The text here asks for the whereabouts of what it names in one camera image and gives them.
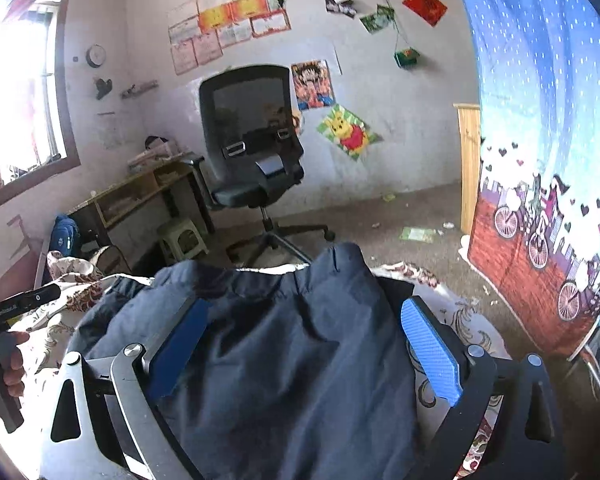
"window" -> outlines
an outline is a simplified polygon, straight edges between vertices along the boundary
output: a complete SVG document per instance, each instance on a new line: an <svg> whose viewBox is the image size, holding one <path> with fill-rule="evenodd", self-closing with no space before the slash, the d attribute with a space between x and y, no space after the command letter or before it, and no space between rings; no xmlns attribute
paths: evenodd
<svg viewBox="0 0 600 480"><path fill-rule="evenodd" d="M65 15L66 0L36 0L0 20L0 205L79 164L64 90Z"/></svg>

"hand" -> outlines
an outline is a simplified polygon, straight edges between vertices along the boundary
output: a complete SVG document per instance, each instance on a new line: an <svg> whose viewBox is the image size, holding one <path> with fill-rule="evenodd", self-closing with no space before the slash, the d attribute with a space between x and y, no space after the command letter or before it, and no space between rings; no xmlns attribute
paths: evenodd
<svg viewBox="0 0 600 480"><path fill-rule="evenodd" d="M11 332L16 339L16 344L21 345L29 340L27 332ZM24 368L22 367L22 352L16 348L11 354L11 368L4 371L4 384L7 385L7 390L11 397L21 397L24 394Z"/></svg>

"metal pivot bolt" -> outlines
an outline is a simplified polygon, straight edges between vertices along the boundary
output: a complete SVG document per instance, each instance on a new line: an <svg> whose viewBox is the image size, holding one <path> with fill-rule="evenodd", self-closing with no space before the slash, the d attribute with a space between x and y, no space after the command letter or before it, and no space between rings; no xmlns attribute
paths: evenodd
<svg viewBox="0 0 600 480"><path fill-rule="evenodd" d="M140 343L132 343L125 346L125 355L127 357L136 357L142 351Z"/></svg>
<svg viewBox="0 0 600 480"><path fill-rule="evenodd" d="M482 357L484 355L484 349L478 345L469 345L467 351L471 357Z"/></svg>
<svg viewBox="0 0 600 480"><path fill-rule="evenodd" d="M540 366L542 364L542 359L536 354L529 354L526 360L529 361L529 363L531 363L533 366Z"/></svg>
<svg viewBox="0 0 600 480"><path fill-rule="evenodd" d="M64 362L69 366L77 365L80 362L80 352L69 352L64 356Z"/></svg>

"blue backpack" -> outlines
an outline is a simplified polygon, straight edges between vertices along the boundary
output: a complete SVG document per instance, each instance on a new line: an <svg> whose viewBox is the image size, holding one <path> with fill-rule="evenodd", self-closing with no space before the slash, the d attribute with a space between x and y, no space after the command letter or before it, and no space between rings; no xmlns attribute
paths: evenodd
<svg viewBox="0 0 600 480"><path fill-rule="evenodd" d="M60 251L62 256L79 256L80 247L78 225L67 215L58 215L51 231L49 251Z"/></svg>

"blue curtain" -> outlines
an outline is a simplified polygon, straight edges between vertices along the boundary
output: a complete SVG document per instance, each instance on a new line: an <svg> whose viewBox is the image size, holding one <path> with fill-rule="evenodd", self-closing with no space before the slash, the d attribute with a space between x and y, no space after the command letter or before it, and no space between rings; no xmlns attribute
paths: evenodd
<svg viewBox="0 0 600 480"><path fill-rule="evenodd" d="M600 313L600 17L588 0L464 4L483 137L470 260L568 355Z"/></svg>

